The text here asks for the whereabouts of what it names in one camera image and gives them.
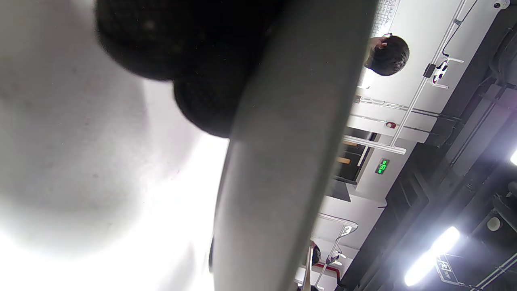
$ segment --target fluorescent light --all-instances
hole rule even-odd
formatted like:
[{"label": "fluorescent light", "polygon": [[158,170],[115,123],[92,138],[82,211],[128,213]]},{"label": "fluorescent light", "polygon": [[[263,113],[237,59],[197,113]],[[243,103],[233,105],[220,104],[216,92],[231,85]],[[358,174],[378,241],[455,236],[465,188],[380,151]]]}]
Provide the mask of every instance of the fluorescent light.
[{"label": "fluorescent light", "polygon": [[447,254],[448,251],[458,242],[460,232],[455,227],[449,227],[431,246],[430,252],[435,255]]},{"label": "fluorescent light", "polygon": [[434,267],[434,256],[430,252],[425,252],[411,266],[404,277],[404,283],[411,287],[420,282]]},{"label": "fluorescent light", "polygon": [[404,277],[404,283],[410,287],[422,281],[429,271],[433,269],[436,257],[450,251],[459,238],[460,232],[455,227],[449,227],[433,242],[431,248],[411,266]]},{"label": "fluorescent light", "polygon": [[510,158],[510,161],[517,166],[517,150],[513,153],[512,157]]}]

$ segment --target sign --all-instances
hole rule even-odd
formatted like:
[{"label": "sign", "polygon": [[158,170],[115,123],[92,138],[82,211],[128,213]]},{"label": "sign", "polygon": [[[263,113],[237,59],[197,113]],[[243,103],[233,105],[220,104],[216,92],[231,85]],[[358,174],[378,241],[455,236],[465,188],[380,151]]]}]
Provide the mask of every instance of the sign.
[{"label": "sign", "polygon": [[456,275],[454,275],[451,265],[445,255],[436,257],[436,271],[438,271],[438,275],[442,282],[460,286],[460,282],[458,282]]},{"label": "sign", "polygon": [[345,226],[345,229],[341,233],[340,237],[344,237],[346,235],[349,235],[350,232],[352,232],[352,227],[347,225],[347,226]]},{"label": "sign", "polygon": [[381,158],[379,165],[377,166],[377,170],[375,171],[377,174],[384,174],[386,168],[388,167],[389,160],[387,158]]}]

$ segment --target red pipe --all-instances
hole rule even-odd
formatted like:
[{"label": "red pipe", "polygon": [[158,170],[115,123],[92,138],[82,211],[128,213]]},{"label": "red pipe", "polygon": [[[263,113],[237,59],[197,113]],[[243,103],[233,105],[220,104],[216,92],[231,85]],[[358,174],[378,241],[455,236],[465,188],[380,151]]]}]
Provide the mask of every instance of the red pipe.
[{"label": "red pipe", "polygon": [[[315,266],[316,266],[316,267],[323,268],[325,265],[320,264],[320,263],[317,263]],[[341,274],[340,274],[340,272],[339,272],[339,269],[334,268],[334,267],[331,267],[331,266],[327,266],[327,270],[330,270],[330,271],[334,271],[334,272],[336,272],[336,276],[337,276],[337,278],[338,278],[338,282],[341,280]]]}]

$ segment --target cable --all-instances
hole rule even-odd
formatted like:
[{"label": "cable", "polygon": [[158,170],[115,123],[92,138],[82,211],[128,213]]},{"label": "cable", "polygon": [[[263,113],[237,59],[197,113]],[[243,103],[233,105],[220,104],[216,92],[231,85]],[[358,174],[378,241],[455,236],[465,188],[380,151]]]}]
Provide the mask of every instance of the cable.
[{"label": "cable", "polygon": [[463,24],[463,21],[465,21],[465,19],[467,19],[467,16],[468,14],[472,11],[472,8],[474,8],[474,6],[477,4],[478,0],[476,0],[472,6],[470,7],[470,9],[467,11],[467,14],[465,14],[465,17],[463,17],[463,20],[462,21],[459,21],[456,19],[455,23],[458,25],[458,27],[456,27],[456,29],[454,30],[454,32],[452,33],[451,37],[449,37],[449,40],[445,43],[445,46],[444,48],[442,49],[442,55],[446,56],[446,57],[449,57],[448,54],[445,53],[445,49],[447,48],[447,46],[449,45],[449,43],[451,42],[452,38],[454,37],[454,35],[456,34],[456,32],[458,32],[458,30],[460,29],[460,26]]}]

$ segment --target dark hair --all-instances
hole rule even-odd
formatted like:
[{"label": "dark hair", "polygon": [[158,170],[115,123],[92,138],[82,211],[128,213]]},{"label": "dark hair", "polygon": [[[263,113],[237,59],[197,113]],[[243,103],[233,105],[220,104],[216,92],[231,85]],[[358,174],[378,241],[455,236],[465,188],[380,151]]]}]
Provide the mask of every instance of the dark hair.
[{"label": "dark hair", "polygon": [[409,59],[409,47],[398,36],[389,36],[384,47],[376,47],[368,61],[367,68],[381,76],[391,76],[400,71]]},{"label": "dark hair", "polygon": [[317,245],[314,245],[314,250],[312,251],[312,265],[315,266],[321,259],[322,252],[318,248]]},{"label": "dark hair", "polygon": [[316,286],[311,285],[311,291],[319,291],[319,290],[318,290],[318,288],[316,288]]}]

